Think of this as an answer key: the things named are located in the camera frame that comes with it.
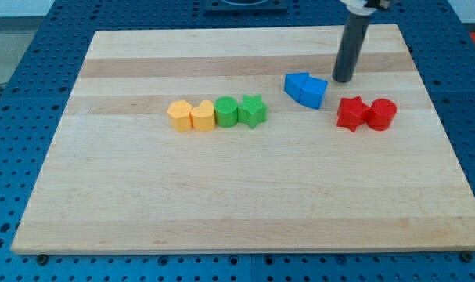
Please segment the white rod mount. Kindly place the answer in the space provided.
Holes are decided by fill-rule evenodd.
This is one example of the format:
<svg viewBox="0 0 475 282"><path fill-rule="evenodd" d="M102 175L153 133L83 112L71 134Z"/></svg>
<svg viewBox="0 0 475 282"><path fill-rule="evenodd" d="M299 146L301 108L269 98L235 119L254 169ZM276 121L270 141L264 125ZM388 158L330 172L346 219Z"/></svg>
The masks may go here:
<svg viewBox="0 0 475 282"><path fill-rule="evenodd" d="M358 16L371 16L375 11L386 11L393 0L340 0L346 5L347 10Z"/></svg>

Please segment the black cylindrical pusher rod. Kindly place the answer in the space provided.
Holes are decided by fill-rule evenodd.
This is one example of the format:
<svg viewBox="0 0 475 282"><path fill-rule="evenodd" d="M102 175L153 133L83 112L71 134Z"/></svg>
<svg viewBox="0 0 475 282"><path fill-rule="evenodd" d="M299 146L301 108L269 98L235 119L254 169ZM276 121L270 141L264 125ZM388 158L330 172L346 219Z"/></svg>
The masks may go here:
<svg viewBox="0 0 475 282"><path fill-rule="evenodd" d="M332 77L339 83L351 81L369 26L370 16L349 12L336 56Z"/></svg>

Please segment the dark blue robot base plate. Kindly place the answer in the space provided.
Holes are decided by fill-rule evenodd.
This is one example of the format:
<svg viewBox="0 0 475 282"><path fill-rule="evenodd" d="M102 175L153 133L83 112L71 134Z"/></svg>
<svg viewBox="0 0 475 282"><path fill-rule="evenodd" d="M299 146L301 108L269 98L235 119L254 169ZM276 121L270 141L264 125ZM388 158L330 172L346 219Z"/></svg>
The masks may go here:
<svg viewBox="0 0 475 282"><path fill-rule="evenodd" d="M287 11L288 0L205 0L204 14Z"/></svg>

